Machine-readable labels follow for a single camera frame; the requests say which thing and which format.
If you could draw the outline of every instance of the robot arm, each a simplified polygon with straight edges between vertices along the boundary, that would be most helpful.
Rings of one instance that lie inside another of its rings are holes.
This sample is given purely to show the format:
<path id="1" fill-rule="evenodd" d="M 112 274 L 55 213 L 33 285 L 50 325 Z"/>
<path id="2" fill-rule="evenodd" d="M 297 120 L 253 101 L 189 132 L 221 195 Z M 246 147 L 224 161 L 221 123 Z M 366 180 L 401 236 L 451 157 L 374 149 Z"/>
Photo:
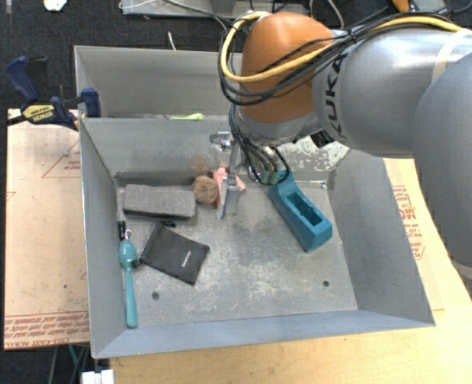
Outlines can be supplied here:
<path id="1" fill-rule="evenodd" d="M 242 72 L 234 75 L 226 66 L 230 42 L 249 23 Z M 247 162 L 258 178 L 280 164 L 278 146 L 308 135 L 319 146 L 338 141 L 413 158 L 472 294 L 472 31 L 428 14 L 339 31 L 302 14 L 252 13 L 226 36 L 219 73 L 234 104 L 233 136 L 255 151 Z"/>

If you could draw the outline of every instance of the gray sponge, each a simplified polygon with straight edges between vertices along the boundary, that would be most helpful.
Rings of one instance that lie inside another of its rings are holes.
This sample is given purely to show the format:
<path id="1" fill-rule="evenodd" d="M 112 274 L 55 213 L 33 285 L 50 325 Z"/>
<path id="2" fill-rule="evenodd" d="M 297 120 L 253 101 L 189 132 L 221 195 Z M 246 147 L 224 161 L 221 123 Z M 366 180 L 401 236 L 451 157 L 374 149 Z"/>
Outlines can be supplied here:
<path id="1" fill-rule="evenodd" d="M 196 209 L 195 193 L 176 186 L 130 184 L 124 192 L 124 211 L 128 214 L 189 219 Z"/>

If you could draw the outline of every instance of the cardboard sheet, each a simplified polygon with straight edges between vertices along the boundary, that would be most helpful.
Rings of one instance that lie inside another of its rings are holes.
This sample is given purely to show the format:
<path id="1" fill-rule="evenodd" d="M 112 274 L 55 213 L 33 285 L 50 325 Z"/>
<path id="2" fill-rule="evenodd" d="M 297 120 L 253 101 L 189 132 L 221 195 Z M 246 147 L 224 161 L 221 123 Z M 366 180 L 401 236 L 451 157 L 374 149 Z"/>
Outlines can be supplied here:
<path id="1" fill-rule="evenodd" d="M 88 342 L 79 135 L 8 129 L 4 348 Z"/>

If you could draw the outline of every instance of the pink object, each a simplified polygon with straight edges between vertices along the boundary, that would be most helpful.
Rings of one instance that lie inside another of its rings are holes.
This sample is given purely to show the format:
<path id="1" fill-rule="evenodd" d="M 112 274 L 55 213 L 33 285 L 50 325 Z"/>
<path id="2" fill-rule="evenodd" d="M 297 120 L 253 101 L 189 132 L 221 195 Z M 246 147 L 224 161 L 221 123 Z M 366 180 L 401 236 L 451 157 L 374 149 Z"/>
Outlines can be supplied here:
<path id="1" fill-rule="evenodd" d="M 213 171 L 213 179 L 218 184 L 218 196 L 216 200 L 217 207 L 220 207 L 222 204 L 222 181 L 224 178 L 227 178 L 226 168 L 221 167 L 218 168 L 218 170 Z M 240 192 L 245 190 L 245 184 L 238 176 L 236 177 L 236 184 L 239 186 Z"/>

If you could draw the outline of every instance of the yellow cable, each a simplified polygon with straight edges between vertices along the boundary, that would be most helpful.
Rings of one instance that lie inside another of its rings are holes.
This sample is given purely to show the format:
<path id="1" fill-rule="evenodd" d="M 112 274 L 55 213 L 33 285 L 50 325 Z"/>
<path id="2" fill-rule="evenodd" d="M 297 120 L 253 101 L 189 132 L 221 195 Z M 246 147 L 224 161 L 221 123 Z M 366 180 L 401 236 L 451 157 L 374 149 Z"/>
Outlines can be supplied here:
<path id="1" fill-rule="evenodd" d="M 265 72 L 259 73 L 259 74 L 254 74 L 254 75 L 249 75 L 246 77 L 240 76 L 240 75 L 234 75 L 230 72 L 229 68 L 227 67 L 227 63 L 225 62 L 224 58 L 227 57 L 227 52 L 229 50 L 230 43 L 232 42 L 232 39 L 236 32 L 238 31 L 239 27 L 246 21 L 246 20 L 253 20 L 255 18 L 260 18 L 261 16 L 268 15 L 270 13 L 267 13 L 265 11 L 260 11 L 260 12 L 255 12 L 255 13 L 250 13 L 247 14 L 243 17 L 241 17 L 240 20 L 238 20 L 235 24 L 230 29 L 230 32 L 227 34 L 227 37 L 222 45 L 222 52 L 220 56 L 220 67 L 222 68 L 223 74 L 231 81 L 235 82 L 258 82 L 262 81 L 266 78 L 273 77 L 277 74 L 280 74 L 284 71 L 291 70 L 297 66 L 303 65 L 316 56 L 318 56 L 320 53 L 322 53 L 324 50 L 326 50 L 329 46 L 320 48 L 316 51 L 313 51 L 308 54 L 304 54 L 303 56 L 296 58 L 295 60 L 290 60 L 288 62 L 285 62 L 281 64 L 280 66 L 276 66 L 270 70 L 267 70 Z M 390 20 L 389 22 L 386 22 L 384 24 L 381 24 L 380 26 L 375 27 L 373 30 L 378 30 L 383 27 L 387 26 L 396 26 L 398 24 L 406 24 L 406 23 L 412 23 L 416 22 L 419 24 L 427 24 L 430 26 L 436 26 L 439 27 L 443 30 L 446 31 L 452 31 L 452 32 L 457 32 L 459 31 L 462 27 L 456 26 L 453 23 L 450 22 L 445 22 L 444 20 L 440 20 L 438 18 L 432 18 L 432 17 L 425 17 L 425 16 L 413 16 L 413 17 L 407 17 L 407 18 L 396 18 L 395 20 Z"/>

